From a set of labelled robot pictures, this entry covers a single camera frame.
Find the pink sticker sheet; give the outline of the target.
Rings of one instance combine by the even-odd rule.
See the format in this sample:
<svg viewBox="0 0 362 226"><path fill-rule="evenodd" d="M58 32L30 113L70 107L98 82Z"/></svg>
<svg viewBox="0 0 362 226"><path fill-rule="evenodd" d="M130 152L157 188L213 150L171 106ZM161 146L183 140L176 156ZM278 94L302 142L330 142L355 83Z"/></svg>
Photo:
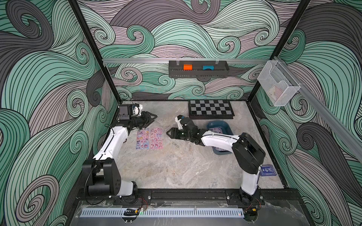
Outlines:
<svg viewBox="0 0 362 226"><path fill-rule="evenodd" d="M138 129L136 149L149 149L149 128Z"/></svg>
<svg viewBox="0 0 362 226"><path fill-rule="evenodd" d="M161 128L152 128L150 130L150 149L162 149L163 148L163 139L162 139L162 129Z"/></svg>

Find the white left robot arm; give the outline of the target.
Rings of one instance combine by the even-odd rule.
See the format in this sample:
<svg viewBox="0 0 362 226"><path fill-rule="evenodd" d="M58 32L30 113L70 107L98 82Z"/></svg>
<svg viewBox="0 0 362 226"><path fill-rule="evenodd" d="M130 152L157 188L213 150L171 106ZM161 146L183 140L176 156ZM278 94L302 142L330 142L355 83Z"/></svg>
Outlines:
<svg viewBox="0 0 362 226"><path fill-rule="evenodd" d="M110 125L111 131L100 151L91 160L84 161L82 165L85 197L134 196L136 194L136 183L121 179L117 158L130 132L133 129L147 128L156 118L157 115L143 111L138 116L123 117Z"/></svg>

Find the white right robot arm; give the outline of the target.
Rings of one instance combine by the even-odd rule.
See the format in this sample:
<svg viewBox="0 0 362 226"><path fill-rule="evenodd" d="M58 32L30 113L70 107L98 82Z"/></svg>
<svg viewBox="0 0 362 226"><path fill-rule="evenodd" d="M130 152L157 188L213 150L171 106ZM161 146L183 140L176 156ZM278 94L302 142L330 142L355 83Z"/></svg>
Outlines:
<svg viewBox="0 0 362 226"><path fill-rule="evenodd" d="M171 139L189 141L203 147L217 147L234 154L243 170L239 196L243 203L250 205L256 199L255 193L266 156L258 143L248 133L236 136L200 129L192 119L182 115L177 116L175 121L178 127L166 132Z"/></svg>

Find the teal plastic storage box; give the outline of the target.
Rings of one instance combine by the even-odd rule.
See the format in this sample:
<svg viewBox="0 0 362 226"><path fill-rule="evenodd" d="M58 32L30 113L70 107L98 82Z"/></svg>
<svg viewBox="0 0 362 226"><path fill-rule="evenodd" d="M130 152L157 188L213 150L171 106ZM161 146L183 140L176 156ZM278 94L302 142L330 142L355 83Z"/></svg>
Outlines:
<svg viewBox="0 0 362 226"><path fill-rule="evenodd" d="M222 128L222 132L224 135L233 135L233 132L229 126L229 124L225 121L211 121L207 124L206 128L209 130L210 128L214 128L214 127L220 127ZM217 155L227 155L227 154L231 154L231 152L227 151L221 154L217 154Z"/></svg>

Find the black and grey chessboard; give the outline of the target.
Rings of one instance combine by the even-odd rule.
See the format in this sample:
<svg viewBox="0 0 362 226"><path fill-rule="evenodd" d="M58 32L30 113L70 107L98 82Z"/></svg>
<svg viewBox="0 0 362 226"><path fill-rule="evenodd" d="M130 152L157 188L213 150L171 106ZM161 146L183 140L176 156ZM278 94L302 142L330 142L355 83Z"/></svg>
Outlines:
<svg viewBox="0 0 362 226"><path fill-rule="evenodd" d="M229 100L189 100L188 108L191 119L233 119L235 116Z"/></svg>

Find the orange block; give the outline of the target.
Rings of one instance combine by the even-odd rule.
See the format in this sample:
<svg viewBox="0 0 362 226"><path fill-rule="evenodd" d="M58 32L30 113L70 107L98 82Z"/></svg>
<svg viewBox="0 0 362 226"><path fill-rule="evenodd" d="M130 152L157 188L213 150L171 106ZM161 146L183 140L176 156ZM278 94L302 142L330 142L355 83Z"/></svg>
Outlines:
<svg viewBox="0 0 362 226"><path fill-rule="evenodd" d="M193 65L191 65L191 64L184 64L184 65L183 65L183 70L184 70L184 71L191 71L191 70L193 70Z"/></svg>

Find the teal block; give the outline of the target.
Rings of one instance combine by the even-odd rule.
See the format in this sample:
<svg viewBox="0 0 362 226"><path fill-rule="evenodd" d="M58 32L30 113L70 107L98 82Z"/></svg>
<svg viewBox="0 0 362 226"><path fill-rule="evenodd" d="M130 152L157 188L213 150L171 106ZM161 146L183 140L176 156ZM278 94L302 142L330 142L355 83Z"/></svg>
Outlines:
<svg viewBox="0 0 362 226"><path fill-rule="evenodd" d="M203 66L203 70L207 70L207 71L211 71L211 70L214 70L214 66Z"/></svg>

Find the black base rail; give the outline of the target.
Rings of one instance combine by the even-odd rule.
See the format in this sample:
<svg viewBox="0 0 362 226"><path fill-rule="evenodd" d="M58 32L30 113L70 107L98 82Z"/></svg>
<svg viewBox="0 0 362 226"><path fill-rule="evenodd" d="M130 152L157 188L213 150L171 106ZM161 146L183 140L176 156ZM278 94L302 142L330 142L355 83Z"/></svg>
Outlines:
<svg viewBox="0 0 362 226"><path fill-rule="evenodd" d="M182 202L215 202L226 206L240 208L259 207L267 203L288 207L295 202L303 206L299 191L291 188L257 189L254 195L246 195L241 189L139 189L135 195L119 197L84 198L78 196L73 207L78 204L100 205L112 204L125 207L158 207L162 204L180 204Z"/></svg>

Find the aluminium rail back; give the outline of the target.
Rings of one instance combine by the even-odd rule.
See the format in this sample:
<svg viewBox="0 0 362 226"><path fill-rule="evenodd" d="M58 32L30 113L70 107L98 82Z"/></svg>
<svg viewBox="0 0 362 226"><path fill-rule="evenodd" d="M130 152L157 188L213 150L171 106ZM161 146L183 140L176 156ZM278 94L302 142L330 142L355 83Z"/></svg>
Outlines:
<svg viewBox="0 0 362 226"><path fill-rule="evenodd" d="M218 64L220 61L226 61L228 64L245 64L245 65L254 65L254 64L266 64L268 59L244 59L244 58L103 58L102 62L104 64L168 64L169 61L213 61Z"/></svg>

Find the aluminium rail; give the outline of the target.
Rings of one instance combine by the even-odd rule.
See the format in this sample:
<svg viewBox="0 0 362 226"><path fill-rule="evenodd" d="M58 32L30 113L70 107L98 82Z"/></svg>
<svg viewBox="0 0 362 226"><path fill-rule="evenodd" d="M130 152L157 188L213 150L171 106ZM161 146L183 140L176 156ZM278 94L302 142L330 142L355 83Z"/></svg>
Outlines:
<svg viewBox="0 0 362 226"><path fill-rule="evenodd" d="M245 64L245 65L254 65L254 64L266 64L268 59L244 59L244 58L103 58L102 62L104 64L168 64L169 61L213 61L218 64L220 61L226 61L228 64Z"/></svg>
<svg viewBox="0 0 362 226"><path fill-rule="evenodd" d="M287 65L280 57L275 56L273 59L277 60L291 74L290 77L300 85L299 92L306 98L307 102L331 129L333 134L339 138L342 146L348 149L352 157L361 162L362 141L349 131L343 122L328 108L326 105L328 95L323 90L322 82L318 80L317 76L302 64Z"/></svg>

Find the clear plastic wall holder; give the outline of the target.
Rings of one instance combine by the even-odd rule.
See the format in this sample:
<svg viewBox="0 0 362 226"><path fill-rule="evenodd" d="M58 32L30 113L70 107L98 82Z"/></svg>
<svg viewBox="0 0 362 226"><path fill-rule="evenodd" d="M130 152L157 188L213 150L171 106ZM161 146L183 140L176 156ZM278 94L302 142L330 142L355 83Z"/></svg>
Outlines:
<svg viewBox="0 0 362 226"><path fill-rule="evenodd" d="M257 80L274 106L285 106L300 89L287 65L279 60L267 61Z"/></svg>

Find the black corner frame post left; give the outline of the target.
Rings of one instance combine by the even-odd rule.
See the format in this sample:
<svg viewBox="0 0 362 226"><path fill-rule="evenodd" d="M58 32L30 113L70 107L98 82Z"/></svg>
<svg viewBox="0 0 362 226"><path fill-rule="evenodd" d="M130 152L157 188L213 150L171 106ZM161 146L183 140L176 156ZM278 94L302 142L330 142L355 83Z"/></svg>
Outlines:
<svg viewBox="0 0 362 226"><path fill-rule="evenodd" d="M90 45L90 48L91 48L91 50L92 50L92 52L93 52L93 54L95 56L95 59L96 59L98 65L99 65L99 67L100 67L100 69L101 69L101 71L102 71L102 73L103 73L103 75L105 77L105 80L108 83L108 85L109 85L109 87L110 87L110 89L111 89L111 91L112 91L118 105L122 104L122 100L119 97L119 94L117 92L115 84L113 83L110 72L109 72L108 68L106 66L104 66L104 64L103 64L103 59L102 59L101 53L100 53L100 51L99 51L99 49L98 49L98 47L96 45L96 42L95 42L95 40L94 40L94 38L93 38L93 36L91 34L91 31L90 31L90 29L89 29L89 27L87 25L87 22L85 20L84 15L82 14L82 11L80 9L80 6L79 6L78 2L76 0L69 0L68 2L70 4L70 7L72 8L72 11L73 11L78 23L79 23L84 35L85 35L85 38L86 38L87 42Z"/></svg>

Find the black corner frame post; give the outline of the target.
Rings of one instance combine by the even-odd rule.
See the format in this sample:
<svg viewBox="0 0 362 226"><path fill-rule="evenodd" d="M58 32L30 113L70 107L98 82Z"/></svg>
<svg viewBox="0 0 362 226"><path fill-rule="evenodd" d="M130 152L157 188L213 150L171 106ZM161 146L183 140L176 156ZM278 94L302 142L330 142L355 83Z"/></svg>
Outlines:
<svg viewBox="0 0 362 226"><path fill-rule="evenodd" d="M288 39L292 35L293 31L295 30L298 22L300 21L303 13L307 9L310 0L301 0L299 3L295 13L293 14L292 18L290 19L286 30L284 31L281 39L279 40L276 48L274 49L273 53L271 54L270 60L273 60L276 56L279 56L282 49L284 48L285 44L287 43Z"/></svg>
<svg viewBox="0 0 362 226"><path fill-rule="evenodd" d="M95 40L94 40L94 38L93 38L93 36L91 34L91 31L90 31L90 29L89 29L89 27L87 25L87 22L85 20L84 15L82 14L82 11L80 9L80 6L79 6L78 2L76 0L69 0L68 2L70 4L70 7L72 8L72 11L73 11L78 23L79 23L84 35L85 35L85 38L86 38L87 42L90 45L90 48L91 48L91 50L92 50L92 52L93 52L93 54L95 56L95 59L96 59L98 65L99 65L99 67L100 67L100 69L101 69L101 71L102 71L102 73L103 73L103 75L105 77L105 80L108 83L108 85L109 85L109 87L110 87L110 89L111 89L111 91L112 91L118 105L122 104L122 100L119 97L119 94L117 92L115 84L113 83L110 72L109 72L108 68L106 66L104 66L104 64L103 64L103 59L102 59L101 53L100 53L100 51L99 51L99 49L98 49L98 47L96 45L96 42L95 42Z"/></svg>

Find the aluminium rail right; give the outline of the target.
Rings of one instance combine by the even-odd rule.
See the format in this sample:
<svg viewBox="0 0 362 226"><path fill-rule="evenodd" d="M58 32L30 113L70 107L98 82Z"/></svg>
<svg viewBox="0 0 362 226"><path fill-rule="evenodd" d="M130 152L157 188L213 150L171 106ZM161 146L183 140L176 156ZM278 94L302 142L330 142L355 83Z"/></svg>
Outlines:
<svg viewBox="0 0 362 226"><path fill-rule="evenodd" d="M273 59L277 60L291 74L290 77L300 85L299 92L306 98L307 102L331 129L333 134L339 138L342 146L348 149L352 157L361 162L362 141L349 131L343 122L328 108L326 105L328 95L323 90L322 82L318 80L317 76L302 64L287 65L280 57L275 56Z"/></svg>

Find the black corner frame post right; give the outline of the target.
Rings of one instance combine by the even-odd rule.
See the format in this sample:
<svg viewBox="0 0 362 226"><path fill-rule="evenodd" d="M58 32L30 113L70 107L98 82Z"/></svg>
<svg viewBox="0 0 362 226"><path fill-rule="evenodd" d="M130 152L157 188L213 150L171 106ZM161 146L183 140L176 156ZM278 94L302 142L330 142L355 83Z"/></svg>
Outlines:
<svg viewBox="0 0 362 226"><path fill-rule="evenodd" d="M284 48L285 44L287 43L288 39L292 35L293 31L295 30L298 22L300 21L303 13L307 9L310 0L301 0L299 3L295 13L293 14L292 18L290 19L286 30L284 31L281 39L279 40L276 48L274 49L273 53L271 54L270 60L273 60L276 56L279 56L282 49Z"/></svg>

